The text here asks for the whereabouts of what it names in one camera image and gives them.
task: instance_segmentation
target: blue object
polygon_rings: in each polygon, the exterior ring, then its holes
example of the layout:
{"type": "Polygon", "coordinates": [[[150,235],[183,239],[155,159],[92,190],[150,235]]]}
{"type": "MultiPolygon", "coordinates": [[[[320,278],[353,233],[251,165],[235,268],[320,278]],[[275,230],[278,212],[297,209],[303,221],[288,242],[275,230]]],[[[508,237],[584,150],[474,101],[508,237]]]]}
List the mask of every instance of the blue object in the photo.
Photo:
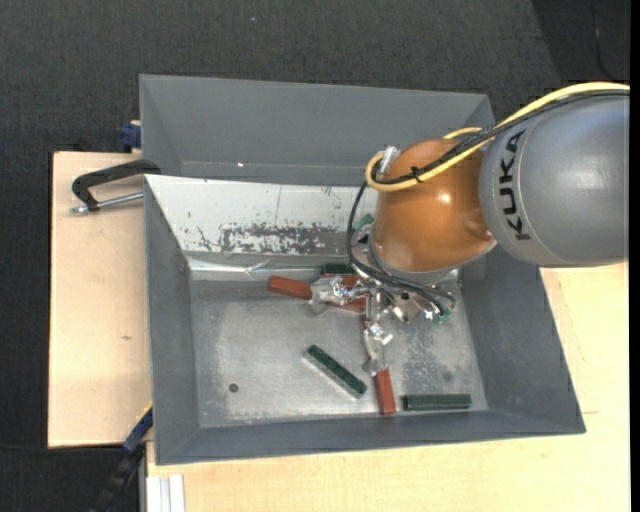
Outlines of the blue object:
{"type": "Polygon", "coordinates": [[[130,148],[142,147],[142,130],[139,126],[131,123],[123,125],[120,129],[120,142],[123,146],[130,148]]]}
{"type": "Polygon", "coordinates": [[[127,454],[132,454],[135,449],[142,443],[142,438],[153,425],[153,408],[149,408],[144,413],[140,421],[133,427],[129,437],[125,440],[122,448],[127,454]]]}

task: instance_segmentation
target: wooden table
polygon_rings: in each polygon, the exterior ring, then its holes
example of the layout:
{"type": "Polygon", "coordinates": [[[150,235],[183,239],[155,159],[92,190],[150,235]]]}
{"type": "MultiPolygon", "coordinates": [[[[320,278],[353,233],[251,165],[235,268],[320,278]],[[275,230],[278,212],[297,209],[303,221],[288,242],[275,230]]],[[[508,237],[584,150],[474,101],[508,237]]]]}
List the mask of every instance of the wooden table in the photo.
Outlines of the wooden table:
{"type": "MultiPolygon", "coordinates": [[[[68,213],[75,176],[135,158],[54,156],[50,447],[121,442],[150,399],[142,204],[68,213]]],[[[630,510],[628,264],[543,279],[584,435],[179,466],[150,443],[147,473],[183,474],[189,512],[630,510]]]]}

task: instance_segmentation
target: black carpet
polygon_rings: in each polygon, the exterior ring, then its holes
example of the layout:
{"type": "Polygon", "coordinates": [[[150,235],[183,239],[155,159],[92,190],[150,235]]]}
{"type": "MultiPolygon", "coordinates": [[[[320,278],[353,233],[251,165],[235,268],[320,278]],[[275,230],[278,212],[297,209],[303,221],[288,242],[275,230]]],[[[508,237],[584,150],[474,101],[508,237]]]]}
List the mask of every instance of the black carpet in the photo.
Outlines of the black carpet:
{"type": "MultiPolygon", "coordinates": [[[[593,1],[1,2],[0,510],[86,510],[117,463],[43,450],[48,153],[121,150],[138,74],[481,92],[500,119],[570,81],[629,80],[630,0],[593,1]]],[[[135,506],[132,489],[116,510],[135,506]]]]}

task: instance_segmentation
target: metal rod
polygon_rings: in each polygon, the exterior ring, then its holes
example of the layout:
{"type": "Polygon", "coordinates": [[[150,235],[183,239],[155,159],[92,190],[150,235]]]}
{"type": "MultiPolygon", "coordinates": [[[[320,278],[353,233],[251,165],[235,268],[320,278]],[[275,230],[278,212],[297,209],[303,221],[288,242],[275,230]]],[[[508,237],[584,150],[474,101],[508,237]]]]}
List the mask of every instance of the metal rod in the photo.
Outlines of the metal rod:
{"type": "MultiPolygon", "coordinates": [[[[136,192],[135,194],[127,194],[125,196],[114,197],[113,199],[105,199],[104,201],[99,201],[96,204],[96,208],[102,209],[106,206],[113,206],[120,203],[126,203],[128,201],[135,201],[136,199],[142,199],[144,197],[143,192],[136,192]]],[[[89,207],[86,204],[82,204],[80,206],[74,206],[69,209],[71,213],[85,213],[89,211],[89,207]]]]}

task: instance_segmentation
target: yellow cable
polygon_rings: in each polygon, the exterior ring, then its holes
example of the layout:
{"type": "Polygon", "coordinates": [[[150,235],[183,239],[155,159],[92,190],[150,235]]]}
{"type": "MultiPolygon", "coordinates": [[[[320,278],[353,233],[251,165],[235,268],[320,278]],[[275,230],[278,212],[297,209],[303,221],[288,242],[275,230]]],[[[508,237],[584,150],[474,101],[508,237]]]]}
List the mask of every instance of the yellow cable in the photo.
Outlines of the yellow cable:
{"type": "Polygon", "coordinates": [[[455,130],[453,132],[447,133],[443,139],[455,139],[458,135],[466,135],[467,133],[476,133],[482,130],[482,128],[469,127],[469,128],[460,128],[459,130],[455,130]]]}
{"type": "MultiPolygon", "coordinates": [[[[513,115],[507,117],[506,119],[504,119],[503,121],[501,121],[498,125],[496,125],[496,127],[502,126],[505,123],[509,123],[511,121],[519,119],[520,117],[525,116],[525,115],[527,115],[527,114],[529,114],[529,113],[531,113],[531,112],[533,112],[533,111],[535,111],[535,110],[537,110],[539,108],[542,108],[545,105],[547,105],[547,104],[549,104],[549,103],[551,103],[553,101],[561,100],[563,98],[571,96],[572,94],[578,94],[578,93],[590,92],[590,91],[605,91],[605,90],[609,90],[609,91],[610,90],[628,91],[628,90],[630,90],[630,87],[628,85],[614,84],[614,83],[608,83],[608,82],[589,82],[589,83],[586,83],[586,84],[570,85],[569,87],[564,87],[562,89],[558,89],[557,91],[549,93],[546,96],[543,96],[542,98],[537,99],[537,100],[533,101],[532,103],[529,103],[527,106],[525,106],[525,107],[521,108],[520,110],[518,110],[515,114],[513,114],[513,115]]],[[[450,134],[445,135],[444,138],[445,139],[454,138],[456,135],[460,135],[462,133],[470,133],[471,130],[472,129],[469,129],[469,128],[462,128],[460,130],[456,130],[454,132],[451,132],[450,134]]],[[[380,192],[395,192],[395,191],[398,191],[398,190],[404,190],[406,188],[413,187],[414,185],[417,185],[418,182],[419,183],[423,183],[426,180],[429,180],[429,179],[437,176],[438,174],[446,171],[450,167],[453,167],[455,164],[457,164],[461,160],[464,160],[469,155],[471,155],[471,153],[473,153],[474,151],[480,149],[487,142],[489,142],[489,141],[486,140],[484,142],[480,142],[480,143],[476,144],[475,146],[470,147],[466,151],[463,151],[459,155],[456,155],[455,157],[451,158],[447,162],[445,162],[445,163],[439,165],[438,167],[432,169],[431,171],[429,171],[427,173],[424,173],[421,176],[417,176],[416,177],[416,181],[407,180],[407,181],[403,181],[403,182],[400,182],[400,183],[392,183],[392,184],[386,184],[386,185],[383,184],[383,183],[375,182],[373,180],[373,177],[372,177],[373,166],[377,162],[379,162],[380,159],[382,158],[382,156],[379,156],[379,154],[376,154],[376,156],[374,156],[369,161],[369,164],[367,165],[365,178],[367,180],[367,184],[371,188],[379,190],[380,192]]]]}

